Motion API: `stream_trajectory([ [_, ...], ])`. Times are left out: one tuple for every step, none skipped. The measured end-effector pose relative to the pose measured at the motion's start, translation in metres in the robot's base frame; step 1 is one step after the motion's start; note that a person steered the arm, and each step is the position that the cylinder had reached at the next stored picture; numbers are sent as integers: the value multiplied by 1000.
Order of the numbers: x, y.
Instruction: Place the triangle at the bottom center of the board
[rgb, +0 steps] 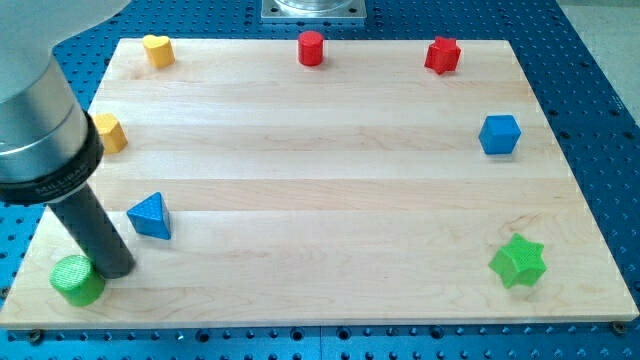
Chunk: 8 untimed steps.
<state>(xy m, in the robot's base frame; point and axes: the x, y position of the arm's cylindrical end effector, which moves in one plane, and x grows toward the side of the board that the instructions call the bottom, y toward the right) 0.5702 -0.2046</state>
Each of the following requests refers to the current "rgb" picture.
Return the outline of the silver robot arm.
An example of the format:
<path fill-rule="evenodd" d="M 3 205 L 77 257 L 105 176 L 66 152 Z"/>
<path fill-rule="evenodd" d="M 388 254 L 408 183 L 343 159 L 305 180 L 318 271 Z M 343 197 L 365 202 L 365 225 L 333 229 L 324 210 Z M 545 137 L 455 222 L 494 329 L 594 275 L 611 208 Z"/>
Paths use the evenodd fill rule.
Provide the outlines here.
<path fill-rule="evenodd" d="M 47 203 L 83 186 L 103 156 L 95 125 L 54 47 L 113 17 L 127 0 L 1 3 L 1 199 Z"/>

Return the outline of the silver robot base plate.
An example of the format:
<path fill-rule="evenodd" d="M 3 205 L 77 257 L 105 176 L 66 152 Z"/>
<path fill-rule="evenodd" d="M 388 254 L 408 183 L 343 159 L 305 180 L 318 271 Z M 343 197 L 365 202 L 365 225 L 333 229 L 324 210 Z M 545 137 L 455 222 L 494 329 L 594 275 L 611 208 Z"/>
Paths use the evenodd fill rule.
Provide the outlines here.
<path fill-rule="evenodd" d="M 365 0 L 261 0 L 261 18 L 285 20 L 364 20 Z"/>

